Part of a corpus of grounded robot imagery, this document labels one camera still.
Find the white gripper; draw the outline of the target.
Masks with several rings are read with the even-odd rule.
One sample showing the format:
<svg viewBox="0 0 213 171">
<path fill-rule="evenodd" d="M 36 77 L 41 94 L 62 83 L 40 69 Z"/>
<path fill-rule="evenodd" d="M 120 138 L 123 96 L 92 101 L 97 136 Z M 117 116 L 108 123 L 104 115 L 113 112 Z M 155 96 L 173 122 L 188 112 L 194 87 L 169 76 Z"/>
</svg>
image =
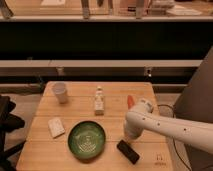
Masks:
<svg viewBox="0 0 213 171">
<path fill-rule="evenodd" d="M 142 134 L 142 130 L 131 126 L 129 123 L 124 123 L 124 135 L 128 139 L 135 140 Z"/>
</svg>

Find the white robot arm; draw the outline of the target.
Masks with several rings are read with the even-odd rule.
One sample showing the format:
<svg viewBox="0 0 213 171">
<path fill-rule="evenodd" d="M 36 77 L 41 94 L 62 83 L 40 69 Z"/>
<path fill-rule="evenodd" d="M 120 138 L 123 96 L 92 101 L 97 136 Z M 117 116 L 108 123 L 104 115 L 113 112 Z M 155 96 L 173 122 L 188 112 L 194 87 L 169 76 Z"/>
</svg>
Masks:
<svg viewBox="0 0 213 171">
<path fill-rule="evenodd" d="M 124 134 L 129 139 L 149 130 L 213 154 L 213 124 L 155 115 L 153 105 L 144 98 L 134 103 L 128 96 L 127 105 Z"/>
</svg>

